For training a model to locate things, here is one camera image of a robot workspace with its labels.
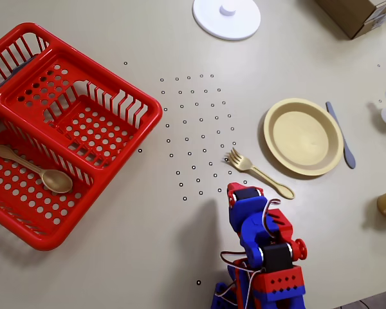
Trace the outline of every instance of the yellow plate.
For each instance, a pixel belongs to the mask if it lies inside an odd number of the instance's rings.
[[[343,155],[343,136],[332,116],[315,103],[289,98],[264,119],[264,137],[278,161],[296,173],[318,176]]]

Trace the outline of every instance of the butter knife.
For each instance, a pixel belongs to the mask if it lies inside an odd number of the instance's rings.
[[[339,121],[337,121],[335,111],[333,110],[332,103],[326,102],[326,108],[330,115],[336,120],[337,124],[340,127]],[[345,161],[347,163],[347,166],[349,166],[351,169],[354,169],[356,167],[356,160],[354,159],[354,156],[352,152],[350,151],[349,147],[347,146],[345,136],[343,135],[343,143],[344,143],[344,155],[345,155]]]

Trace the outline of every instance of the fork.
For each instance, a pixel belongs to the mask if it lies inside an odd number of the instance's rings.
[[[295,193],[289,187],[286,187],[285,185],[276,182],[268,175],[264,174],[260,169],[253,165],[252,161],[238,153],[236,149],[233,148],[228,156],[230,162],[238,171],[253,171],[260,177],[262,177],[266,182],[268,182],[284,198],[287,198],[289,200],[295,198]]]

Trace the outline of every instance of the red plastic basket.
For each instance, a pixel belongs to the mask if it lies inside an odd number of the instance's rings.
[[[55,194],[0,158],[0,224],[38,250],[59,246],[158,123],[161,106],[32,23],[0,40],[0,144],[73,179]]]

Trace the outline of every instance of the table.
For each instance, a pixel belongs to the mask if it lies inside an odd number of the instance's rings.
[[[0,1],[0,37],[36,22],[167,109],[59,248],[37,252],[0,226],[0,308],[209,308],[215,283],[228,280],[219,251],[241,249],[227,183],[277,197],[225,164],[233,142],[296,193],[280,207],[308,246],[297,263],[308,308],[386,291],[386,220],[376,210],[386,191],[377,110],[386,105],[386,25],[348,41],[312,0],[256,2],[259,31],[224,42],[196,25],[191,1]],[[333,103],[355,170],[340,162],[306,179],[274,161],[259,128],[288,97]]]

